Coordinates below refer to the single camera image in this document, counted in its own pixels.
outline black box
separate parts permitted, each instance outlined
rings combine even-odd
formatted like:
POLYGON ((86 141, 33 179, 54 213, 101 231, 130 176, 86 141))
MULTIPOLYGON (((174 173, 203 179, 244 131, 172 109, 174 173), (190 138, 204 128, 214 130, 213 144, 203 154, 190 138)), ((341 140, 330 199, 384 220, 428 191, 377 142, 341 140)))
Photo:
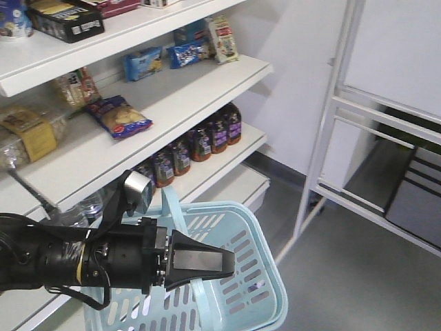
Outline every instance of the black box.
POLYGON ((441 156, 416 148, 384 217, 441 248, 441 156))
POLYGON ((66 43, 74 43, 104 32, 101 13, 68 1, 35 1, 28 6, 35 29, 66 43))

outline bag of chips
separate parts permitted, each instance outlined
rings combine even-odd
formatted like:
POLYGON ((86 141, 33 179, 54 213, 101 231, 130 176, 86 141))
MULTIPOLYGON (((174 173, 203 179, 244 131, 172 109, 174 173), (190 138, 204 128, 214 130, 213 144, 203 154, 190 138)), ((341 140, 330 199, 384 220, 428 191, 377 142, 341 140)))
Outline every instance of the bag of chips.
POLYGON ((234 41, 232 27, 224 15, 208 18, 208 30, 213 47, 216 51, 216 60, 222 64, 239 60, 239 54, 234 41))
POLYGON ((152 120, 135 110, 121 95, 95 101, 86 105, 84 110, 91 114, 114 139, 130 137, 153 124, 152 120))
POLYGON ((174 46, 167 49, 170 55, 171 69, 182 68, 189 64, 199 62, 208 58, 208 42, 197 40, 181 46, 174 46))

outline brown bottle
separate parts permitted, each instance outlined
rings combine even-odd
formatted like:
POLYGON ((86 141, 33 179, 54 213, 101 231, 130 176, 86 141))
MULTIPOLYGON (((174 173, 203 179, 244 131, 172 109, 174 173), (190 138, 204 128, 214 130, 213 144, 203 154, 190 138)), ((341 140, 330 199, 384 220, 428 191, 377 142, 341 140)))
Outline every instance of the brown bottle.
POLYGON ((219 113, 214 113, 207 121, 210 138, 212 140, 212 153, 218 154, 228 146, 228 124, 219 113))
POLYGON ((181 137, 170 144, 173 154, 175 176, 182 176, 190 170, 190 151, 185 138, 181 137))
POLYGON ((163 188, 174 180, 173 158, 169 148, 163 148, 153 156, 156 187, 163 188))
POLYGON ((227 103, 219 110, 228 123, 228 145, 234 145, 242 137, 242 115, 234 103, 227 103))
POLYGON ((201 162, 209 159, 212 155, 212 145, 205 124, 198 124, 188 132, 188 136, 192 160, 201 162))

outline yellow label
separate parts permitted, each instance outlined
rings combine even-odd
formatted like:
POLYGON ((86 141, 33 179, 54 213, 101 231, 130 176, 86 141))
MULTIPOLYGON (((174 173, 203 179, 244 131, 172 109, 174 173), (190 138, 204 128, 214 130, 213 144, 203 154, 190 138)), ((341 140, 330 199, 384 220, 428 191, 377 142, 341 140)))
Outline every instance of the yellow label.
POLYGON ((32 162, 57 147, 50 123, 24 107, 12 106, 2 110, 0 124, 21 138, 32 162))

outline light blue shopping basket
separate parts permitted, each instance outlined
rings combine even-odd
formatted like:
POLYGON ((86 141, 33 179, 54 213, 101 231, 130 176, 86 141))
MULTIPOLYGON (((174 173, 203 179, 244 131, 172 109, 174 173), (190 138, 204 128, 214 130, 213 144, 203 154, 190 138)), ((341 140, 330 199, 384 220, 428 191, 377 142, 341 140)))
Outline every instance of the light blue shopping basket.
MULTIPOLYGON (((288 300, 256 217, 232 202, 180 205, 172 187, 162 189, 162 208, 139 217, 158 219, 158 225, 231 250, 236 256, 233 276, 192 281, 170 292, 153 287, 150 296, 140 290, 112 289, 112 302, 102 311, 84 305, 87 331, 245 331, 275 330, 285 320, 288 300)), ((102 290, 85 293, 101 299, 102 290)))

